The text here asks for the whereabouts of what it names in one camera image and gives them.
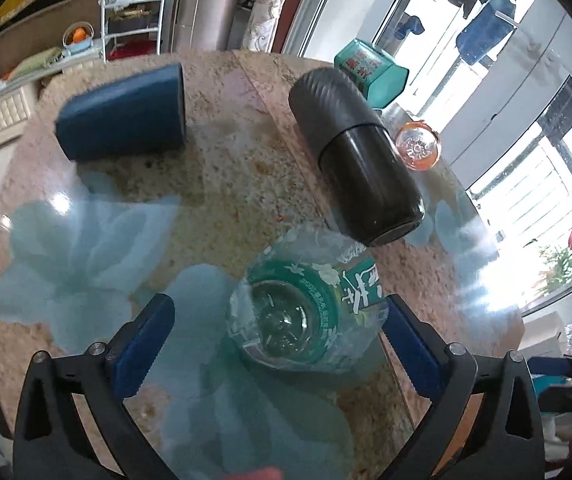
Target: black bottle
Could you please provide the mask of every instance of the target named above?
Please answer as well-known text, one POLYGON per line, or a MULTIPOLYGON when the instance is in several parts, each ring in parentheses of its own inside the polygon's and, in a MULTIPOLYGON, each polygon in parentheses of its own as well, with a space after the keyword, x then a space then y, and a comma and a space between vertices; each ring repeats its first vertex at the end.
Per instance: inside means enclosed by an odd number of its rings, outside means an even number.
POLYGON ((334 68, 301 76, 290 109, 330 187, 341 231, 367 246, 397 240, 423 219, 423 200, 388 131, 334 68))

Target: screw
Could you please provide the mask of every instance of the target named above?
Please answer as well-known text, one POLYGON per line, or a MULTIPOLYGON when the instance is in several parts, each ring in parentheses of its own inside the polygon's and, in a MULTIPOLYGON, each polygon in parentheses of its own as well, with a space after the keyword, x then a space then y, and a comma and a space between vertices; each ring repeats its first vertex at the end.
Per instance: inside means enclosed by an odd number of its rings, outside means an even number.
POLYGON ((453 355, 463 355, 467 352, 466 347, 461 343, 450 343, 448 350, 450 350, 450 353, 453 355))
POLYGON ((88 347, 87 352, 90 355, 99 355, 103 354, 104 350, 106 350, 106 343, 102 343, 101 341, 99 341, 97 343, 93 343, 92 345, 90 345, 88 347))
POLYGON ((511 350, 510 351, 510 358, 515 363, 520 363, 521 361, 524 360, 524 355, 521 352, 518 352, 517 350, 511 350))
POLYGON ((41 363, 47 357, 50 357, 50 354, 48 354, 47 351, 40 350, 34 356, 32 356, 32 362, 33 363, 41 363))

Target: round table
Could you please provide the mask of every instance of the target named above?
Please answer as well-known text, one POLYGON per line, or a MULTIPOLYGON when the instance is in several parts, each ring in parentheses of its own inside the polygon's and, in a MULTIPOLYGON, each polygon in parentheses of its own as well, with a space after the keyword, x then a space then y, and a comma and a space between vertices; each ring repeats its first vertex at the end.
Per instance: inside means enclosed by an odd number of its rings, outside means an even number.
MULTIPOLYGON (((291 226, 331 218, 287 102, 320 65, 185 51, 51 81, 0 194, 0 403, 11 427, 34 352, 81 353, 165 292, 175 327, 125 404, 181 478, 274 465, 286 478, 370 479, 394 458, 428 404, 385 338, 353 372, 328 377, 248 365, 226 337, 227 299, 247 265, 291 226), (70 97, 174 62, 185 80, 183 151, 66 159, 54 121, 70 97)), ((384 292, 401 294, 446 341, 480 354, 515 348, 523 324, 494 292, 500 260, 472 203, 443 163, 413 175, 427 216, 405 240, 374 249, 384 292)), ((114 468, 87 407, 78 409, 114 468)))

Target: orange fruit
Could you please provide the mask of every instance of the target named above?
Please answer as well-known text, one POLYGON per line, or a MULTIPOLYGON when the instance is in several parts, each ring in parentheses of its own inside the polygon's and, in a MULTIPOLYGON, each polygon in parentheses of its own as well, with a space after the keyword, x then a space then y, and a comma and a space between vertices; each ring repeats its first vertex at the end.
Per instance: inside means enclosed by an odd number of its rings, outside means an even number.
POLYGON ((82 27, 78 27, 73 32, 73 43, 79 43, 88 37, 86 31, 82 27))

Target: white metal rack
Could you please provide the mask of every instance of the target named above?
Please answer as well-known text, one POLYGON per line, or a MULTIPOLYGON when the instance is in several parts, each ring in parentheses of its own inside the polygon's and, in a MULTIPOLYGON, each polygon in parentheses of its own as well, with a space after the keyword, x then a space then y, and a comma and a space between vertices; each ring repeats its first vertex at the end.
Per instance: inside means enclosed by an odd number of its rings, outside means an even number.
POLYGON ((113 32, 112 34, 108 33, 108 22, 106 21, 106 10, 114 9, 115 4, 106 4, 106 0, 100 0, 100 5, 102 8, 102 56, 104 57, 104 61, 106 61, 106 43, 110 40, 115 40, 116 38, 122 38, 124 36, 131 36, 133 34, 146 34, 148 32, 156 32, 157 33, 157 55, 160 53, 161 48, 161 29, 162 29, 162 19, 163 19, 163 2, 165 0, 132 0, 128 6, 136 5, 136 4, 144 4, 148 2, 159 2, 159 17, 157 19, 157 25, 146 27, 146 28, 137 28, 134 30, 126 30, 124 32, 113 32))

